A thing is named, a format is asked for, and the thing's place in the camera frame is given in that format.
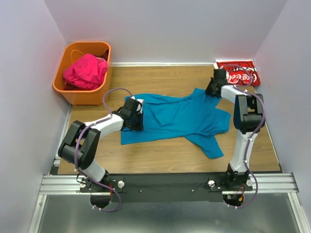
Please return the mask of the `blue t shirt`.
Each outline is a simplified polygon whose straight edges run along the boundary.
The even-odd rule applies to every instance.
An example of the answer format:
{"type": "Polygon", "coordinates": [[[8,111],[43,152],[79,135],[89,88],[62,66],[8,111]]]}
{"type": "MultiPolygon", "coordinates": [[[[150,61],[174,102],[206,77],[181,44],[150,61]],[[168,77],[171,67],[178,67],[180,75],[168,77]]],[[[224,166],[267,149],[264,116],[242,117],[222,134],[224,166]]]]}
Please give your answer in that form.
{"type": "Polygon", "coordinates": [[[198,88],[182,98],[147,93],[135,98],[144,100],[144,129],[122,131],[121,144],[184,137],[210,159],[224,155],[215,136],[228,132],[231,115],[217,108],[220,99],[198,88]]]}

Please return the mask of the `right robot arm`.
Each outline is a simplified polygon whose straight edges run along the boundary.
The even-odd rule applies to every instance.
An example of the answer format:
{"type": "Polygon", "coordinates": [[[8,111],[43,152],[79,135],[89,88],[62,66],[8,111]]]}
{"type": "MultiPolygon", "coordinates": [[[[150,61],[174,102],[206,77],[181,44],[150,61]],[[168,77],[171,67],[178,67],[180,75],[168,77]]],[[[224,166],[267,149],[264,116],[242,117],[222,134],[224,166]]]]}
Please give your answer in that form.
{"type": "Polygon", "coordinates": [[[214,69],[205,93],[234,104],[233,123],[237,130],[235,150],[227,171],[217,184],[227,190],[235,190],[247,184],[252,147],[265,124],[263,97],[261,94],[253,94],[229,85],[225,69],[214,69]]]}

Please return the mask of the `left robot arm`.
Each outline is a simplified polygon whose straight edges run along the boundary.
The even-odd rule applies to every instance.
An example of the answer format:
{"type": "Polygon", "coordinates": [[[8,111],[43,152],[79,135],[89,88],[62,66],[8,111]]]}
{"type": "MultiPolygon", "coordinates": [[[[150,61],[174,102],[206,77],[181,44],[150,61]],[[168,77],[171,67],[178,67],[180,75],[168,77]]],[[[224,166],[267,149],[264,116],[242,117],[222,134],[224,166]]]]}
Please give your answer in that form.
{"type": "Polygon", "coordinates": [[[96,191],[104,191],[109,186],[109,173],[95,160],[98,143],[124,129],[143,131],[143,105],[143,99],[130,97],[121,108],[103,118],[86,123],[74,121],[60,144],[58,156],[91,180],[96,191]]]}

